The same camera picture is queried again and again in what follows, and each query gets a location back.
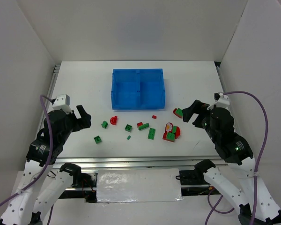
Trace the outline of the green stepped lego brick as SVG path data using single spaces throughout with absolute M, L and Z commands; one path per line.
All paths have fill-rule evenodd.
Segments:
M 143 129 L 146 129 L 148 127 L 149 127 L 149 123 L 145 123 L 145 124 L 142 124 L 142 125 L 138 126 L 138 129 L 143 130 Z

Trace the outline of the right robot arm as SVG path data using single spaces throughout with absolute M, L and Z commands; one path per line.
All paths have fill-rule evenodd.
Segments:
M 241 188 L 238 189 L 215 164 L 205 159 L 197 163 L 194 172 L 201 180 L 213 186 L 238 212 L 243 225 L 274 225 L 281 223 L 281 207 L 274 201 L 262 178 L 254 170 L 256 161 L 248 142 L 234 131 L 234 118 L 223 108 L 195 100 L 182 110 L 183 121 L 206 131 L 215 150 L 235 173 Z

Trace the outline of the red arch lego piece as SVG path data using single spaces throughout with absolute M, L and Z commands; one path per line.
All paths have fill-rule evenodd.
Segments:
M 117 121 L 118 121 L 118 117 L 117 116 L 113 116 L 113 117 L 110 118 L 110 123 L 112 125 L 116 125 Z

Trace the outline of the flower lego stack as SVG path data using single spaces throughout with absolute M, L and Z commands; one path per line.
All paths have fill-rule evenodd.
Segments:
M 178 126 L 174 126 L 171 122 L 166 123 L 165 133 L 173 133 L 177 139 L 181 135 L 181 130 Z

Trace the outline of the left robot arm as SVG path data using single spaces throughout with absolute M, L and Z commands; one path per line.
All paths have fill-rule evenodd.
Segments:
M 4 200 L 7 209 L 0 216 L 0 225 L 41 225 L 46 215 L 52 215 L 52 208 L 61 194 L 69 186 L 77 186 L 83 178 L 81 167 L 63 164 L 49 186 L 42 191 L 41 187 L 52 170 L 58 155 L 72 132 L 91 126 L 91 115 L 82 105 L 74 112 L 66 113 L 56 109 L 48 113 L 36 139 L 31 143 L 26 156 L 25 169 L 17 190 Z

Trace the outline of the green square lego brick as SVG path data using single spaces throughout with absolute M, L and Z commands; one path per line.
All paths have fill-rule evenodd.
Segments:
M 182 109 L 177 108 L 177 109 L 176 109 L 176 111 L 175 111 L 175 113 L 176 113 L 176 115 L 177 115 L 178 117 L 180 117 L 180 118 L 182 118 L 182 117 L 183 117 L 183 112 L 182 112 Z

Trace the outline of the red green lego stack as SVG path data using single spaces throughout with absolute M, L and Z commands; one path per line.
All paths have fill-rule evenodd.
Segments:
M 171 132 L 166 132 L 163 134 L 163 140 L 174 142 L 175 141 L 175 134 Z

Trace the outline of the green 2x4 lego plate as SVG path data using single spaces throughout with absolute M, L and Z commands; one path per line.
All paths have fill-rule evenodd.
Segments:
M 155 137 L 155 128 L 150 128 L 148 132 L 148 139 L 154 140 Z

